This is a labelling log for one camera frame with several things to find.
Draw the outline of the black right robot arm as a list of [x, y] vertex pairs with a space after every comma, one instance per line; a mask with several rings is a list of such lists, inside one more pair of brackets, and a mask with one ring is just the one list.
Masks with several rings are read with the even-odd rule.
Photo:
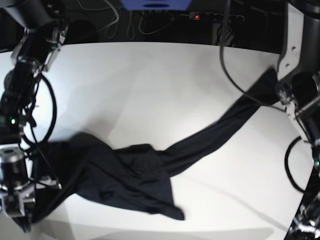
[[28, 175], [31, 151], [21, 142], [26, 140], [25, 125], [36, 126], [33, 110], [39, 85], [65, 42], [68, 17], [60, 0], [3, 0], [0, 7], [24, 28], [0, 99], [0, 210], [29, 233], [36, 191], [62, 188], [54, 172], [40, 179]]

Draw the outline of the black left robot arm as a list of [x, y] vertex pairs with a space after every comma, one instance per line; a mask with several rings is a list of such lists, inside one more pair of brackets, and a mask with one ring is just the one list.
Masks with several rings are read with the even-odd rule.
[[306, 194], [289, 169], [292, 148], [303, 141], [311, 148], [313, 169], [320, 172], [320, 2], [285, 1], [284, 41], [277, 64], [277, 96], [299, 136], [284, 157], [292, 186]]

